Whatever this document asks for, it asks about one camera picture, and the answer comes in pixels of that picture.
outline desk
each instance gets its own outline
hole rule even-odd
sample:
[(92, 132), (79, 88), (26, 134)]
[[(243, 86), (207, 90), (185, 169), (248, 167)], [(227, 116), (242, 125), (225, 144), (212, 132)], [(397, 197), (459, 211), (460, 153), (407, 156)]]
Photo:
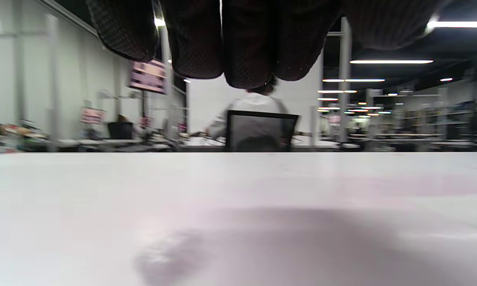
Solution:
[[(293, 136), (291, 141), (293, 152), (308, 152), (310, 150), (311, 138), (307, 136)], [(191, 138), (190, 141), (182, 146), (182, 149), (190, 151), (222, 151), (224, 143), (219, 143), (213, 140), (206, 140), (204, 138)], [(345, 148), (356, 149), (359, 148), (356, 144), (346, 143)], [(316, 141), (315, 149), (317, 151), (328, 151), (338, 149), (338, 143), (333, 141)]]
[(418, 137), (436, 137), (436, 136), (441, 136), (442, 134), (411, 134), (411, 133), (400, 133), (400, 134), (382, 134), (378, 133), (376, 136), (408, 136), (408, 137), (413, 137), (413, 136), (418, 136)]
[(144, 286), (188, 229), (188, 286), (477, 286), (471, 197), (477, 153), (0, 155), (0, 286)]

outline monitor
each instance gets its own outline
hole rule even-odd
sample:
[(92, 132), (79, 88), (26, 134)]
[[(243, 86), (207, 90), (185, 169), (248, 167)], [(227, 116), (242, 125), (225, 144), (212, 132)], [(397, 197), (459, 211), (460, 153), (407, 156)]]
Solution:
[(132, 62), (129, 87), (165, 94), (166, 71), (164, 63), (152, 60), (148, 63)]
[(104, 119), (105, 111), (102, 109), (95, 109), (84, 107), (81, 110), (80, 122), (87, 124), (101, 124)]

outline office chair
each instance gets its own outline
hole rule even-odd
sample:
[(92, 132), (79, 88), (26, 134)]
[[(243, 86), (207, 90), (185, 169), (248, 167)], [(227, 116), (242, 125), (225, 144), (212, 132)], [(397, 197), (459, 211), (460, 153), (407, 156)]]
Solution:
[(132, 122), (110, 122), (108, 123), (108, 132), (111, 139), (132, 139)]
[(290, 152), (298, 115), (229, 110), (224, 152)]

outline dark glove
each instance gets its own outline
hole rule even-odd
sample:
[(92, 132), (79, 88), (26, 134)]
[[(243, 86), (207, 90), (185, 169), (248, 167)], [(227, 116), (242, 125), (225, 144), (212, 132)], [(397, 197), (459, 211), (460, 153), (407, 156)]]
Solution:
[[(173, 70), (232, 87), (306, 76), (330, 27), (344, 13), (365, 47), (398, 49), (424, 34), (449, 0), (160, 0)], [(87, 0), (99, 36), (115, 53), (147, 62), (157, 45), (151, 0)]]

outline fluorescent light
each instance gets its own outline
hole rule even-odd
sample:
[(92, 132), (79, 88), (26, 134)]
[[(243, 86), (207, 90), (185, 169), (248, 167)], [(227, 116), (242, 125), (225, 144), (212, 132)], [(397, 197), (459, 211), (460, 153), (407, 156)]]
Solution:
[(357, 91), (318, 91), (319, 93), (356, 93)]
[(477, 28), (477, 22), (438, 22), (427, 23), (428, 28)]
[(156, 25), (156, 27), (166, 26), (166, 23), (164, 22), (164, 20), (158, 19), (158, 18), (154, 19), (154, 24)]
[(352, 64), (428, 64), (434, 60), (352, 60)]
[(385, 81), (384, 79), (380, 78), (373, 78), (373, 79), (347, 79), (348, 83), (379, 83), (380, 81)]
[(384, 79), (324, 79), (323, 80), (326, 83), (342, 83), (344, 81), (347, 81), (348, 83), (377, 83), (380, 81), (385, 81)]
[(318, 91), (319, 93), (343, 93), (344, 91)]

